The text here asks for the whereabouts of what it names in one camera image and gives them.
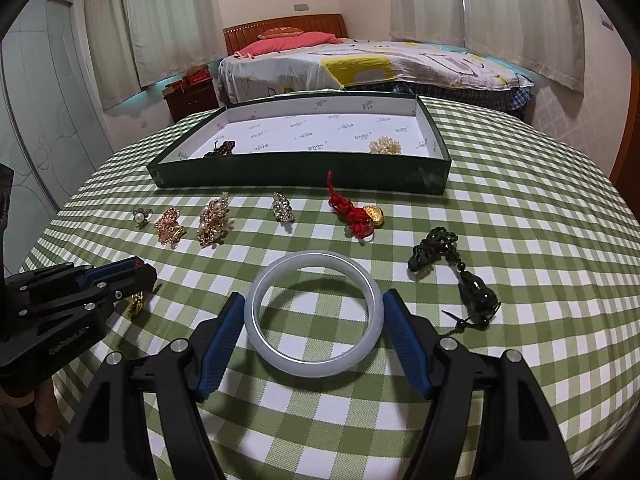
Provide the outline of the person's left hand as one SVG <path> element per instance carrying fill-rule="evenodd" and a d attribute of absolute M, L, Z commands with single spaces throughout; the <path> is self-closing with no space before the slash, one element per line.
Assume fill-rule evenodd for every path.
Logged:
<path fill-rule="evenodd" d="M 12 408 L 24 408 L 32 404 L 35 407 L 35 426 L 38 434 L 43 437 L 52 437 L 60 428 L 62 414 L 58 407 L 51 378 L 45 380 L 38 388 L 26 396 L 14 398 L 0 389 L 0 401 L 2 405 Z"/>

